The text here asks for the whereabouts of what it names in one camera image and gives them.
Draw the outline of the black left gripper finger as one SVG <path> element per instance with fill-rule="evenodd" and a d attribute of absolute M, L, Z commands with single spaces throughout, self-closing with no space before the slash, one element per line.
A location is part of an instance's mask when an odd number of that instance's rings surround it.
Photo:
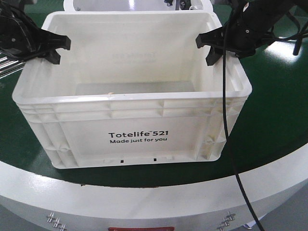
<path fill-rule="evenodd" d="M 58 35 L 50 31 L 41 29 L 41 45 L 40 48 L 45 51 L 62 48 L 70 50 L 71 39 L 68 36 Z"/>
<path fill-rule="evenodd" d="M 44 58 L 52 64 L 60 64 L 61 56 L 56 50 L 37 51 L 38 58 Z"/>

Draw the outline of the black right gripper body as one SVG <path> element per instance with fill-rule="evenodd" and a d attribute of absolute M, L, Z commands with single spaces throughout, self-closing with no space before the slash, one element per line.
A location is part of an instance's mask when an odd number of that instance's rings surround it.
<path fill-rule="evenodd" d="M 227 50 L 238 58 L 252 56 L 256 49 L 273 42 L 269 32 L 293 6 L 292 0 L 232 0 L 234 12 L 228 21 Z"/>

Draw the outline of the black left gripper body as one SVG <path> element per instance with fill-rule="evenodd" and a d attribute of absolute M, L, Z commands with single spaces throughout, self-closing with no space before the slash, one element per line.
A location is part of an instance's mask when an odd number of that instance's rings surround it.
<path fill-rule="evenodd" d="M 43 58 L 44 32 L 24 12 L 26 4 L 36 0 L 2 0 L 0 2 L 0 52 L 9 60 L 27 61 Z"/>

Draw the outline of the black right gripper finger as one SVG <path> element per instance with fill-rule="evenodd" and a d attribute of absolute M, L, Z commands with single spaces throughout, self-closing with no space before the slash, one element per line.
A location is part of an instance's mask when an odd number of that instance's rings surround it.
<path fill-rule="evenodd" d="M 210 51 L 206 57 L 206 64 L 207 66 L 213 66 L 221 57 L 223 57 L 223 47 L 213 47 L 211 46 Z M 225 49 L 225 61 L 227 62 L 227 51 L 230 51 L 232 53 L 238 53 L 237 49 L 232 49 L 232 48 L 226 48 Z"/>
<path fill-rule="evenodd" d="M 219 49 L 227 48 L 227 44 L 224 40 L 225 31 L 226 27 L 222 26 L 209 32 L 199 34 L 195 39 L 197 48 L 200 49 L 204 46 L 210 46 Z"/>

